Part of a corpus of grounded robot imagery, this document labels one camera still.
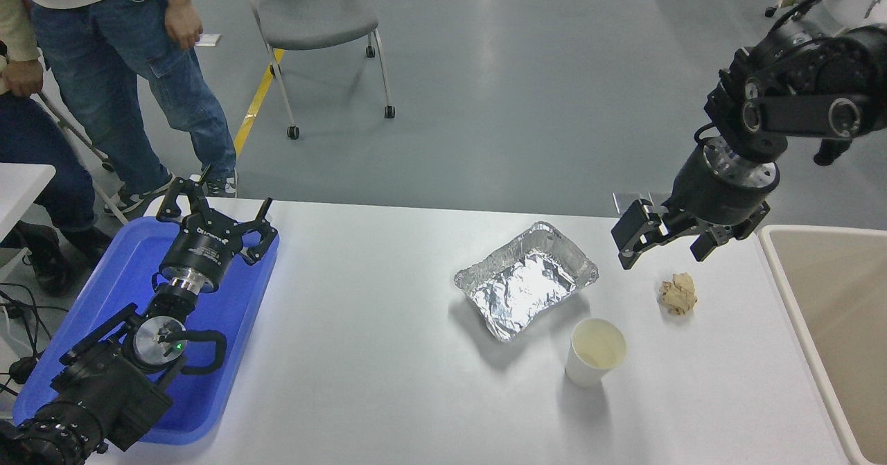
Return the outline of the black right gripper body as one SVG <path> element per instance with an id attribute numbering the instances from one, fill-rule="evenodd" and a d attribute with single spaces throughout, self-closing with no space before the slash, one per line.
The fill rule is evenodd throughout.
<path id="1" fill-rule="evenodd" d="M 698 143 L 674 180 L 663 222 L 755 226 L 770 211 L 772 164 L 742 158 L 727 143 Z"/>

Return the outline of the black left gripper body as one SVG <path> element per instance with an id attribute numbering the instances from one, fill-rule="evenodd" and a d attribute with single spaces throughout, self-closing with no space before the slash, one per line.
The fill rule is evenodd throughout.
<path id="1" fill-rule="evenodd" d="M 237 220 L 182 220 L 179 232 L 159 264 L 159 273 L 169 283 L 186 282 L 184 288 L 200 294 L 218 291 L 234 254 L 240 251 L 235 240 Z"/>

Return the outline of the standing person's hand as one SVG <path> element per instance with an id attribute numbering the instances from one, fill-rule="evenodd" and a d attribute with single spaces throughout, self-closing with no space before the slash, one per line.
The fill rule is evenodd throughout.
<path id="1" fill-rule="evenodd" d="M 203 34 L 202 19 L 191 1 L 169 1 L 164 26 L 182 51 L 193 49 Z"/>

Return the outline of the seated person's hand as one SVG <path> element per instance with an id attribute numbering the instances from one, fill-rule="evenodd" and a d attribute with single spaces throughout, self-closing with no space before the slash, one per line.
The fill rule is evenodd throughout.
<path id="1" fill-rule="evenodd" d="M 40 60 L 9 60 L 2 71 L 2 83 L 2 94 L 12 93 L 19 98 L 28 98 L 42 91 L 44 67 Z"/>

